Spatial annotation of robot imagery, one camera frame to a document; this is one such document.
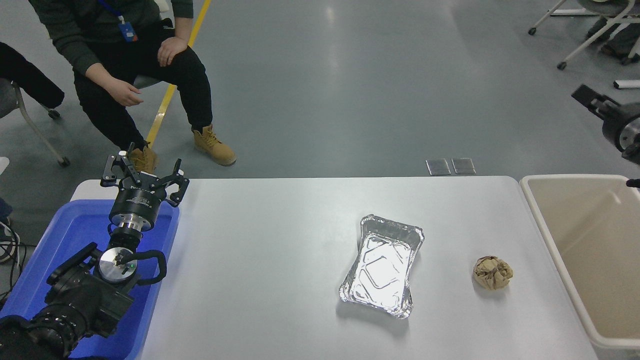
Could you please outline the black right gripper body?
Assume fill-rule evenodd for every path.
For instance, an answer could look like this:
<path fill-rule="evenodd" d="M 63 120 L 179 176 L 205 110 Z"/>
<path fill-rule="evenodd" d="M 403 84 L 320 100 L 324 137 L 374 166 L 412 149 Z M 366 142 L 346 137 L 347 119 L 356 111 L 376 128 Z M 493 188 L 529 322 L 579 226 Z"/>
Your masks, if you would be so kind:
<path fill-rule="evenodd" d="M 630 146 L 639 142 L 640 103 L 621 104 L 619 114 L 603 120 L 602 133 L 613 146 Z"/>

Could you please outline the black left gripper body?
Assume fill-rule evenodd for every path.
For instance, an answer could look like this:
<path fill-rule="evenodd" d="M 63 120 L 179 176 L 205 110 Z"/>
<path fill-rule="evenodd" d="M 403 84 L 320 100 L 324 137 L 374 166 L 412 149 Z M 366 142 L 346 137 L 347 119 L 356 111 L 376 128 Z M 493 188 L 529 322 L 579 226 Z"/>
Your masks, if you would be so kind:
<path fill-rule="evenodd" d="M 164 187 L 140 187 L 118 183 L 118 194 L 109 213 L 110 223 L 155 224 L 160 205 L 166 199 Z"/>

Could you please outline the person's right hand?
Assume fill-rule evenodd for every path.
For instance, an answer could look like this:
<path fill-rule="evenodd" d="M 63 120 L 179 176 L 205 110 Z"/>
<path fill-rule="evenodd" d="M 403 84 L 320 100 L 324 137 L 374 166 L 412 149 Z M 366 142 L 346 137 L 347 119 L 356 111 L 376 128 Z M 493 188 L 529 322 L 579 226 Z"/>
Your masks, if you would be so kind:
<path fill-rule="evenodd" d="M 124 80 L 112 78 L 105 82 L 103 88 L 119 105 L 124 107 L 137 106 L 144 102 L 140 98 L 142 92 Z"/>

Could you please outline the person's left hand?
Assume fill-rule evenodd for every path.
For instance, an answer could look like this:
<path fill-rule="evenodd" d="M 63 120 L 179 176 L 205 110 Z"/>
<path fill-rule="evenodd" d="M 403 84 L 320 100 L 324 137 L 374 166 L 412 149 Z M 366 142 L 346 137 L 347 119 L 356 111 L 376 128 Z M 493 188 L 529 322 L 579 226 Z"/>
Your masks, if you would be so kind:
<path fill-rule="evenodd" d="M 188 41 L 178 36 L 165 39 L 158 48 L 157 61 L 161 68 L 170 66 L 175 57 L 188 48 Z"/>

